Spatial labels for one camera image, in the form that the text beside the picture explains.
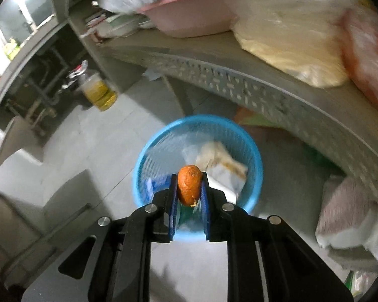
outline floor tile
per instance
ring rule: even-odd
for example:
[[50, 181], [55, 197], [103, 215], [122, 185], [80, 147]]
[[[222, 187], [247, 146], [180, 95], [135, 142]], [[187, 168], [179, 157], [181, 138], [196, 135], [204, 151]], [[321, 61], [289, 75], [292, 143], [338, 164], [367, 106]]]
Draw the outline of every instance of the floor tile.
[[211, 94], [201, 105], [195, 109], [195, 114], [211, 114], [233, 119], [238, 105], [227, 99]]
[[89, 155], [89, 170], [104, 198], [133, 169], [146, 141], [123, 122]]
[[344, 280], [344, 271], [315, 239], [323, 184], [333, 170], [318, 164], [299, 139], [282, 130], [265, 129], [253, 135], [262, 156], [264, 178], [257, 217], [278, 215]]
[[143, 111], [165, 124], [182, 117], [174, 95], [162, 80], [141, 80], [127, 90], [126, 94], [134, 99]]
[[133, 200], [132, 177], [133, 170], [105, 197], [97, 206], [96, 211], [113, 220], [128, 217], [136, 210]]
[[76, 211], [90, 204], [95, 208], [103, 199], [90, 172], [85, 170], [62, 184], [43, 208], [48, 229], [53, 229]]
[[44, 146], [43, 166], [48, 168], [48, 173], [60, 171], [73, 177], [75, 167], [87, 158], [87, 144], [79, 122], [82, 112], [80, 106], [76, 107]]
[[200, 87], [186, 82], [183, 83], [185, 84], [186, 94], [188, 95], [194, 109], [201, 105], [211, 95], [209, 91], [206, 91]]
[[87, 152], [91, 152], [101, 144], [109, 133], [119, 126], [133, 111], [140, 106], [125, 94], [121, 94], [115, 104], [106, 111], [100, 112], [95, 107], [84, 111], [79, 115], [81, 134], [87, 145]]
[[88, 166], [88, 157], [83, 160], [78, 160], [76, 157], [76, 160], [73, 160], [71, 163], [65, 162], [63, 168], [48, 171], [48, 175], [42, 181], [44, 204], [46, 204], [68, 181], [72, 181], [73, 178], [87, 170]]
[[179, 117], [170, 115], [168, 121], [162, 121], [147, 110], [140, 109], [126, 118], [126, 125], [147, 143], [157, 132]]

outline green item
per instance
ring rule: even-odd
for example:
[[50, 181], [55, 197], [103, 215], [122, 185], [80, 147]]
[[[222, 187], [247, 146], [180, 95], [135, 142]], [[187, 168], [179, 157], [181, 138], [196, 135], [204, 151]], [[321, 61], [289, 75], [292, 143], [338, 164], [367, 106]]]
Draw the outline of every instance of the green item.
[[186, 207], [179, 203], [180, 205], [180, 216], [178, 221], [178, 227], [185, 224], [188, 220], [193, 219], [194, 216], [198, 213], [200, 216], [202, 215], [201, 212], [197, 212], [195, 208]]
[[20, 46], [14, 39], [10, 39], [10, 42], [4, 46], [3, 50], [7, 58], [9, 60], [13, 60], [17, 53], [20, 51]]
[[312, 146], [308, 144], [304, 144], [305, 150], [312, 156], [312, 158], [315, 160], [315, 162], [321, 166], [331, 167], [331, 168], [338, 168], [339, 167], [330, 161], [327, 157], [325, 157], [321, 152], [313, 148]]
[[353, 276], [354, 271], [350, 271], [344, 283], [349, 291], [352, 291]]
[[271, 122], [264, 116], [255, 113], [251, 117], [245, 118], [241, 125], [249, 125], [249, 126], [259, 126], [259, 127], [273, 127], [273, 128], [282, 128], [282, 126], [278, 125], [277, 123]]

